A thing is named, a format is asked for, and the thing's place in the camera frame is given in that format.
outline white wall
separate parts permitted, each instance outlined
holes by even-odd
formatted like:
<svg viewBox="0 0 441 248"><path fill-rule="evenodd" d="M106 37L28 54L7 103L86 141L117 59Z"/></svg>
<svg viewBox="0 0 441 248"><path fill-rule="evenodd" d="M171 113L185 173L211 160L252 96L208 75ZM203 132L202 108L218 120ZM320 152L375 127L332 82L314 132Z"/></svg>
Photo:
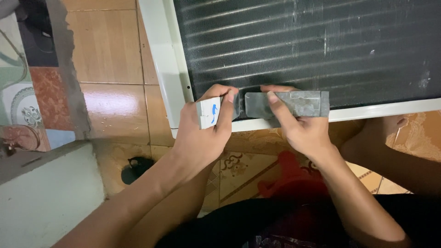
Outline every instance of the white wall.
<svg viewBox="0 0 441 248"><path fill-rule="evenodd" d="M90 143L0 185L0 247L45 248L104 200Z"/></svg>

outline person's left hand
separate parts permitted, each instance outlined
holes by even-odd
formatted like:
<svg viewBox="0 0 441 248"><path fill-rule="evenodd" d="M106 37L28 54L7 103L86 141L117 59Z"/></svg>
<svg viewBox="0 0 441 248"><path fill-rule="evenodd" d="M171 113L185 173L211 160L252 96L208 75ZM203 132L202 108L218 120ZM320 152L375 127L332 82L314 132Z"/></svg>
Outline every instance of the person's left hand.
<svg viewBox="0 0 441 248"><path fill-rule="evenodd" d="M188 102L182 108L178 135L172 152L178 159L183 159L185 164L191 166L189 169L194 170L194 173L199 173L222 154L231 136L233 98L238 92L235 87L215 84L197 100L198 102L224 96L217 124L207 129L199 129L195 102Z"/></svg>

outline fingernail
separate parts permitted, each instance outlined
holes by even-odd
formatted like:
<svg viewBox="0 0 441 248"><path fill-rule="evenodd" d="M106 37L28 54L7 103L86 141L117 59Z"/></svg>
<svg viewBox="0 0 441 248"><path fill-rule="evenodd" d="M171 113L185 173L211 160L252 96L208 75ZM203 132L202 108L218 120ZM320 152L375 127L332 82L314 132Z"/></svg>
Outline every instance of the fingernail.
<svg viewBox="0 0 441 248"><path fill-rule="evenodd" d="M279 98L276 96L276 94L272 91L268 91L268 93L266 93L266 95L268 96L268 101L270 103L275 103L279 100Z"/></svg>
<svg viewBox="0 0 441 248"><path fill-rule="evenodd" d="M234 100L234 91L233 90L228 91L227 100L231 103L233 102L233 100Z"/></svg>

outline blue mark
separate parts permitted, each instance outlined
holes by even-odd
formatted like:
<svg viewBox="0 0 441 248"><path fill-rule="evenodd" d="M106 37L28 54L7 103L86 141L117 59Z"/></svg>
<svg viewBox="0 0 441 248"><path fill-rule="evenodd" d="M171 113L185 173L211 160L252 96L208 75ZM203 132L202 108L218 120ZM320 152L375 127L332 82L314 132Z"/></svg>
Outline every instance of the blue mark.
<svg viewBox="0 0 441 248"><path fill-rule="evenodd" d="M213 104L213 120L211 121L211 124L213 124L214 122L214 115L216 114L216 110L217 110L216 104Z"/></svg>

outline white plastic frame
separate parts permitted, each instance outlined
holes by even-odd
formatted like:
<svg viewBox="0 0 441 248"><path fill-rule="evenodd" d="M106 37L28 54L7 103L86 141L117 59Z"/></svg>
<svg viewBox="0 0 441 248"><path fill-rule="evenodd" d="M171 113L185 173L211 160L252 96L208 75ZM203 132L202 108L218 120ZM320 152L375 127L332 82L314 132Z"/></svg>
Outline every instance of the white plastic frame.
<svg viewBox="0 0 441 248"><path fill-rule="evenodd" d="M176 137L180 111L194 101L173 0L139 0L147 38L164 100L167 118ZM356 120L441 109L441 98L331 110L329 121ZM232 131L280 127L264 119L233 122Z"/></svg>

